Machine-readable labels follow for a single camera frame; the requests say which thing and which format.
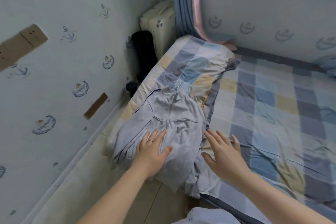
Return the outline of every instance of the bed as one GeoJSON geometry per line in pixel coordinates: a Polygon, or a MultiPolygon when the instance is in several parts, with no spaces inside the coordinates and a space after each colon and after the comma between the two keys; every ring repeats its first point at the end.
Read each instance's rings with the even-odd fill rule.
{"type": "MultiPolygon", "coordinates": [[[[108,138],[155,89],[176,80],[203,107],[211,129],[234,134],[250,169],[269,184],[336,221],[336,81],[325,74],[236,55],[192,36],[178,39],[151,70],[108,138]]],[[[202,150],[213,154],[208,142],[202,150]]],[[[244,223],[270,223],[204,163],[200,197],[244,223]]]]}

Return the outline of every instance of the hand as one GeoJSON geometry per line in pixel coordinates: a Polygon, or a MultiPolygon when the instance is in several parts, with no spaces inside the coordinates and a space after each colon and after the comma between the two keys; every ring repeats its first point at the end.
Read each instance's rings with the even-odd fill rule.
{"type": "Polygon", "coordinates": [[[238,186],[240,181],[248,176],[251,171],[242,158],[237,138],[232,135],[232,146],[229,138],[219,131],[214,133],[208,129],[204,131],[204,135],[208,139],[215,155],[215,160],[213,160],[209,154],[203,152],[202,156],[205,162],[220,179],[238,186]]]}
{"type": "Polygon", "coordinates": [[[161,169],[173,149],[173,147],[168,146],[159,154],[160,144],[166,130],[162,130],[158,135],[157,133],[158,129],[155,129],[150,136],[149,131],[143,136],[136,147],[136,155],[132,163],[132,167],[143,170],[146,178],[155,175],[161,169]]]}

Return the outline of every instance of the pink curtain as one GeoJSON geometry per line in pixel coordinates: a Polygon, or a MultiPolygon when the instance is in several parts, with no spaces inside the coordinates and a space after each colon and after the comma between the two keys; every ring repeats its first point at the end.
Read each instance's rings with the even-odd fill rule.
{"type": "Polygon", "coordinates": [[[192,16],[194,19],[194,27],[199,36],[209,42],[215,44],[222,44],[226,46],[229,50],[235,51],[237,50],[235,44],[231,41],[212,41],[208,38],[207,34],[205,33],[202,25],[202,12],[201,12],[201,4],[200,0],[191,0],[192,1],[192,16]]]}

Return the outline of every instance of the wall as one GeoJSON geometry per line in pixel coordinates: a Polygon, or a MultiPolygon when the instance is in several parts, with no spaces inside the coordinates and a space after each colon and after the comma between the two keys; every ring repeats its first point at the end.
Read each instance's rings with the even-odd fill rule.
{"type": "Polygon", "coordinates": [[[203,27],[237,45],[314,62],[334,54],[336,0],[201,0],[203,27]]]}
{"type": "Polygon", "coordinates": [[[0,42],[32,23],[49,38],[0,72],[1,224],[27,216],[118,103],[138,71],[128,36],[157,1],[0,0],[0,42]]]}

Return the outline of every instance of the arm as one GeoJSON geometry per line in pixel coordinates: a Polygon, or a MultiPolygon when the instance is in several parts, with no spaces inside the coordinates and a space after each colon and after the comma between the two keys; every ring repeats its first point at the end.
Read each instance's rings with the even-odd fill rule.
{"type": "Polygon", "coordinates": [[[233,184],[273,223],[333,223],[309,207],[283,194],[252,173],[240,154],[240,144],[233,135],[233,145],[221,132],[204,132],[214,151],[215,160],[202,153],[205,162],[221,179],[233,184]]]}
{"type": "Polygon", "coordinates": [[[172,150],[159,147],[166,130],[149,136],[149,131],[136,147],[132,166],[120,180],[77,222],[77,224],[121,224],[145,180],[155,175],[172,150]]]}

